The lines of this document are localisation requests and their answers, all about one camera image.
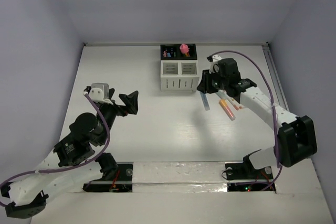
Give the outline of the pink glue stick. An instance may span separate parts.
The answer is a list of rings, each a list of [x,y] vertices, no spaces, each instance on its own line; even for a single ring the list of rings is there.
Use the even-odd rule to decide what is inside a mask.
[[[188,47],[187,44],[181,44],[180,45],[180,52],[185,57],[189,57],[190,56],[190,54],[189,54],[189,47]]]

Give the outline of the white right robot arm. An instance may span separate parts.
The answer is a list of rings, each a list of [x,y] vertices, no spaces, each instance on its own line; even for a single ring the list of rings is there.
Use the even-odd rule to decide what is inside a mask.
[[[274,101],[272,94],[265,95],[253,81],[241,78],[233,58],[214,55],[207,59],[211,66],[202,72],[197,90],[202,94],[222,92],[228,95],[254,112],[275,134],[274,146],[245,156],[241,171],[246,177],[255,177],[267,166],[291,167],[317,152],[314,123],[310,117],[289,112]]]

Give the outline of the long blue pastel highlighter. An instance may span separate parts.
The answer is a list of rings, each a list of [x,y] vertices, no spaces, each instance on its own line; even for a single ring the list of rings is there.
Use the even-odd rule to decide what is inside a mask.
[[[200,92],[200,96],[201,96],[201,99],[202,99],[202,103],[203,103],[203,106],[204,106],[204,109],[206,111],[209,111],[210,110],[210,106],[209,106],[209,103],[208,103],[208,99],[206,97],[206,94]]]

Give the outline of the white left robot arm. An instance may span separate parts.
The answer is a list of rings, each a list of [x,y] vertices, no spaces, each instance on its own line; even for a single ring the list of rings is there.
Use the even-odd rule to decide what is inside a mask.
[[[1,183],[1,204],[9,218],[29,219],[43,211],[58,195],[77,189],[92,191],[95,180],[110,181],[112,191],[130,191],[132,167],[118,164],[106,149],[110,131],[118,116],[138,112],[138,91],[120,94],[122,105],[112,96],[106,83],[93,83],[83,91],[96,113],[85,112],[69,125],[70,132],[33,170],[15,175]]]

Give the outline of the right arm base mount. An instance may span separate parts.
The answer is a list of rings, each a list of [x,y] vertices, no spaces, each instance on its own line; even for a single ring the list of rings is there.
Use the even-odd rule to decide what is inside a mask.
[[[221,176],[227,181],[228,192],[262,191],[274,178],[269,166],[254,169],[243,163],[226,163]]]

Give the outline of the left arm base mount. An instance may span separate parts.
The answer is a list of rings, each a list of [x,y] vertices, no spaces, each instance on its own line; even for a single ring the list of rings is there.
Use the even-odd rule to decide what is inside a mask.
[[[87,193],[131,193],[133,188],[133,163],[119,163],[119,171],[111,179],[98,179],[87,182],[83,190]]]

